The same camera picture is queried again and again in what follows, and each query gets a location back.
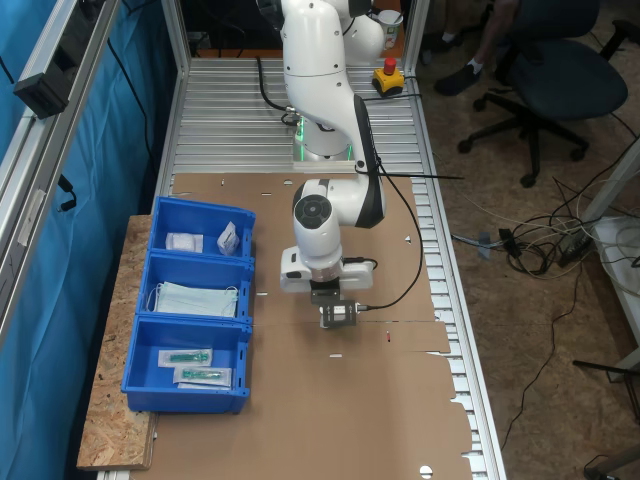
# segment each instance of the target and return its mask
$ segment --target blue face mask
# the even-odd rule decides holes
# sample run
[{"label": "blue face mask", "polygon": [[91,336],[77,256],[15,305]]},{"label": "blue face mask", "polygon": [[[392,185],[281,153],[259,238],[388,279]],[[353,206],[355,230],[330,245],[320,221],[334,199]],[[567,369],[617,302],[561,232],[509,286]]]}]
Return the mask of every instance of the blue face mask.
[{"label": "blue face mask", "polygon": [[211,317],[234,317],[236,314],[238,289],[235,287],[229,287],[226,290],[212,290],[188,288],[164,282],[158,284],[154,292],[156,295],[154,312]]}]

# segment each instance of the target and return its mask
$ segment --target brown cardboard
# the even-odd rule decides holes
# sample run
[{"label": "brown cardboard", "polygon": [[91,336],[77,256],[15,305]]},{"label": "brown cardboard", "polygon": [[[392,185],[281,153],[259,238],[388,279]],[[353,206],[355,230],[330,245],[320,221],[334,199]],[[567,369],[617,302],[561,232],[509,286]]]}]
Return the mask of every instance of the brown cardboard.
[{"label": "brown cardboard", "polygon": [[[341,178],[346,175],[320,177]],[[318,175],[179,174],[175,177],[173,194],[180,198],[234,205],[256,213],[254,284],[256,292],[267,295],[254,298],[252,314],[255,325],[319,323],[318,309],[311,305],[309,294],[285,293],[279,283],[282,251],[296,244],[293,195],[309,178],[318,178]],[[394,182],[412,205],[417,218],[411,181],[398,178]],[[373,288],[345,292],[346,298],[366,305],[386,304],[398,298],[415,278],[422,250],[406,206],[386,181],[384,190],[387,212],[379,225],[371,230],[341,229],[345,257],[368,257],[379,262],[374,272]],[[405,241],[406,237],[410,237],[411,244]],[[423,265],[418,282],[400,303],[393,308],[360,314],[358,321],[435,321],[426,266]]]},{"label": "brown cardboard", "polygon": [[441,323],[257,326],[244,410],[161,415],[151,469],[131,477],[420,480],[427,465],[434,480],[470,480],[448,362],[424,353],[437,337]]},{"label": "brown cardboard", "polygon": [[[151,469],[131,472],[133,480],[420,480],[423,465],[434,480],[471,479],[461,456],[471,450],[471,432],[462,405],[450,401],[448,361],[426,353],[449,351],[446,327],[434,321],[426,269],[396,306],[363,313],[356,327],[337,330],[319,328],[308,294],[280,292],[280,256],[295,242],[291,201],[307,178],[176,176],[173,193],[181,198],[256,212],[256,291],[268,295],[256,297],[244,410],[161,415]],[[410,182],[398,186],[413,204]],[[364,303],[397,298],[413,280],[421,251],[406,207],[395,192],[386,195],[380,225],[342,229],[345,256],[380,262],[373,289],[347,292]]]}]

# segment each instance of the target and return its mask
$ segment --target blue plastic bin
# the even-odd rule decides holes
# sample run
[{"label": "blue plastic bin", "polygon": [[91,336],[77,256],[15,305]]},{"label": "blue plastic bin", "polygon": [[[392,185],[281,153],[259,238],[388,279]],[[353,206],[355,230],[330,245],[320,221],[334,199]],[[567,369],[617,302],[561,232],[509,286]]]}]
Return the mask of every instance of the blue plastic bin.
[{"label": "blue plastic bin", "polygon": [[[198,256],[173,255],[149,251],[144,264],[137,313],[163,315],[167,318],[193,318],[218,320],[222,322],[240,322],[251,324],[249,317],[249,295],[253,265],[238,260],[206,258]],[[225,290],[228,287],[238,289],[238,302],[233,317],[211,317],[204,315],[184,315],[175,313],[155,313],[155,294],[153,290],[159,283],[171,282],[183,287],[210,288]]]},{"label": "blue plastic bin", "polygon": [[[251,327],[231,322],[137,315],[122,391],[134,411],[237,413],[249,398],[246,385],[247,349]],[[162,349],[213,348],[213,367],[234,369],[230,390],[178,388],[174,369],[158,367]]]},{"label": "blue plastic bin", "polygon": [[[225,256],[220,253],[217,241],[229,222],[233,222],[236,226],[240,244],[233,255]],[[235,258],[245,262],[253,262],[251,235],[255,222],[255,213],[242,208],[158,197],[153,213],[149,246],[153,251],[167,252],[167,233],[200,234],[203,235],[202,254],[170,251],[186,255]]]}]

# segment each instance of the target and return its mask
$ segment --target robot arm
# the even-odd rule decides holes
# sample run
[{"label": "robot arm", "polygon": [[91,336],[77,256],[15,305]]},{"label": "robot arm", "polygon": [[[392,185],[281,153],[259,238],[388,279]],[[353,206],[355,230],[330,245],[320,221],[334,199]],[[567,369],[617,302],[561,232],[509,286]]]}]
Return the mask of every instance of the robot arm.
[{"label": "robot arm", "polygon": [[[283,0],[285,87],[297,113],[350,139],[360,173],[353,179],[330,180],[331,185],[311,180],[298,200],[323,195],[332,203],[340,225],[371,228],[384,218],[385,201],[367,108],[347,77],[339,12],[344,14],[354,3],[358,2]],[[366,8],[366,13],[369,7],[367,0],[361,9]]]},{"label": "robot arm", "polygon": [[[349,139],[357,172],[348,179],[309,180],[296,192],[297,246],[283,252],[280,285],[287,292],[311,291],[323,326],[353,324],[355,302],[342,300],[341,289],[370,288],[373,264],[345,264],[340,227],[374,227],[384,218],[386,202],[367,108],[349,85],[343,32],[357,17],[347,32],[351,57],[371,61],[382,50],[382,29],[364,16],[370,0],[281,0],[277,7],[289,100],[320,132],[336,130]],[[316,140],[330,138],[320,134]]]}]

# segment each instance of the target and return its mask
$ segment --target red button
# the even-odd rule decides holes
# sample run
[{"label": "red button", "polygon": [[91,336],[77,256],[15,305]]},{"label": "red button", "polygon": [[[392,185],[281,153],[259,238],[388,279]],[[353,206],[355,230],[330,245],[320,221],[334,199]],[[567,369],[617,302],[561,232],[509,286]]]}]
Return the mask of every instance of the red button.
[{"label": "red button", "polygon": [[396,59],[395,58],[387,58],[384,61],[383,72],[385,75],[393,75],[393,72],[396,71]]}]

